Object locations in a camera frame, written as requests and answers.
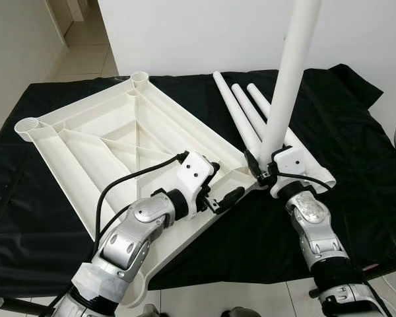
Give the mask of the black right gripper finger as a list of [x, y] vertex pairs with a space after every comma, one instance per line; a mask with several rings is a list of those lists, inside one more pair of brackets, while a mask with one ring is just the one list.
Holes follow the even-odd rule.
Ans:
[[246, 158], [250, 175], [252, 175], [252, 177], [254, 177], [256, 180], [261, 180], [262, 171], [261, 167], [259, 167], [259, 161], [253, 157], [249, 150], [244, 151], [244, 158]]

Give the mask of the white plastic table leg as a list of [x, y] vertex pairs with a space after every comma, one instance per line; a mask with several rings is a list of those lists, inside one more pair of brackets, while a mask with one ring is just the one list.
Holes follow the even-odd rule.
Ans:
[[[261, 110], [261, 113], [264, 115], [265, 125], [267, 125], [267, 118], [269, 118], [268, 115], [271, 112], [271, 104], [256, 85], [249, 83], [246, 85], [246, 90], [256, 102], [256, 105]], [[308, 148], [303, 142], [301, 142], [301, 140], [297, 135], [295, 135], [294, 131], [292, 131], [290, 127], [286, 127], [283, 145], [295, 147], [304, 152], [304, 160], [306, 160], [306, 174], [304, 176], [325, 182], [325, 184], [328, 186], [325, 188], [321, 185], [315, 185], [315, 189], [318, 193], [323, 193], [336, 184], [336, 178], [334, 178], [328, 169], [322, 166], [321, 163], [315, 159], [315, 157], [308, 151]]]
[[239, 84], [233, 84], [231, 86], [232, 94], [234, 94], [238, 103], [240, 103], [240, 108], [246, 115], [250, 126], [252, 126], [253, 132], [255, 132], [257, 138], [262, 140], [265, 138], [265, 118], [262, 117], [261, 112], [258, 111], [255, 105], [253, 105], [252, 100], [244, 92], [244, 89]]
[[275, 84], [271, 108], [265, 124], [259, 163], [273, 161], [273, 153], [283, 146], [294, 104], [306, 69], [306, 58], [312, 45], [317, 18], [323, 0], [295, 0]]
[[227, 106], [229, 114], [232, 117], [232, 121], [234, 121], [238, 133], [240, 133], [247, 151], [249, 151], [252, 156], [256, 157], [259, 146], [261, 145], [261, 140], [255, 130], [253, 130], [253, 126], [250, 123], [249, 118], [244, 113], [240, 103], [238, 103], [234, 97], [234, 94], [232, 94], [231, 87], [227, 85], [227, 82], [223, 79], [221, 73], [215, 71], [211, 73], [211, 76], [213, 76], [213, 79], [216, 82], [216, 86], [220, 91], [223, 102]]

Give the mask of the white plastic children table top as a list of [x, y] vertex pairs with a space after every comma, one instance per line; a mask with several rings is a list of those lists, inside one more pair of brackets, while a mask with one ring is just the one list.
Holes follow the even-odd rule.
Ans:
[[[91, 236], [97, 221], [103, 229], [126, 205], [174, 188], [181, 166], [175, 157], [185, 152], [228, 168], [218, 179], [225, 194], [255, 184], [244, 155], [155, 87], [144, 72], [50, 114], [22, 119], [16, 132], [35, 145]], [[208, 209], [165, 229], [119, 303], [140, 305], [153, 275], [217, 217]]]

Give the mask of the black tablecloth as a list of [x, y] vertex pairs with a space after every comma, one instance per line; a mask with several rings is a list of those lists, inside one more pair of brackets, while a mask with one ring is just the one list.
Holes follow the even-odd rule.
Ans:
[[[13, 126], [124, 80], [32, 83], [5, 120], [0, 129], [0, 297], [61, 293], [92, 247], [35, 146]], [[301, 142], [336, 178], [321, 201], [355, 265], [379, 265], [370, 277], [396, 271], [396, 149], [369, 112], [381, 94], [344, 64], [308, 69], [290, 121]], [[156, 273], [149, 287], [273, 284], [309, 274], [282, 203], [251, 193]]]

